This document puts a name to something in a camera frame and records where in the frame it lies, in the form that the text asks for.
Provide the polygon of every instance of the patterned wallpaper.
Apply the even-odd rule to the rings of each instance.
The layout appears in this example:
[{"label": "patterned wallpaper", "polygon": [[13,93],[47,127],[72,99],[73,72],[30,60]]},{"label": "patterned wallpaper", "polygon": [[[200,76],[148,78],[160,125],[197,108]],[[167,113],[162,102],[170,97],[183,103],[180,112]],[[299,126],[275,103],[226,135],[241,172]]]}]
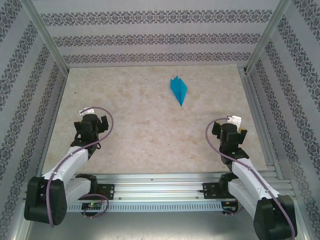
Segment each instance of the patterned wallpaper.
[{"label": "patterned wallpaper", "polygon": [[35,0],[69,67],[245,66],[279,0]]},{"label": "patterned wallpaper", "polygon": [[320,1],[293,0],[251,78],[281,170],[320,239]]},{"label": "patterned wallpaper", "polygon": [[36,174],[65,80],[18,0],[0,2],[0,239]]}]

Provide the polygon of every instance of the blue paper object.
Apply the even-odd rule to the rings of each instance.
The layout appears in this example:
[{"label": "blue paper object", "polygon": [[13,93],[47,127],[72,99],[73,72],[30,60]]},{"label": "blue paper object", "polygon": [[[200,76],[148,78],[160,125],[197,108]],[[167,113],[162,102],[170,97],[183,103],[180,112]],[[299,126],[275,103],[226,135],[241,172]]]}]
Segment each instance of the blue paper object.
[{"label": "blue paper object", "polygon": [[176,76],[174,79],[171,79],[170,87],[176,99],[180,103],[180,106],[182,107],[187,94],[187,86],[185,85],[184,81],[181,80],[181,78]]}]

